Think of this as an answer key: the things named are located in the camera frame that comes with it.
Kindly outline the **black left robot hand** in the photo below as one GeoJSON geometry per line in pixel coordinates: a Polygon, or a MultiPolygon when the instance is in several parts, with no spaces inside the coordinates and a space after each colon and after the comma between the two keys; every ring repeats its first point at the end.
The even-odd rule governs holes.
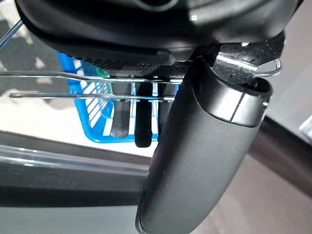
{"type": "Polygon", "coordinates": [[[273,89],[246,69],[281,56],[299,0],[18,0],[40,40],[115,76],[182,76],[152,157],[136,227],[188,234],[250,148],[273,89]]]}

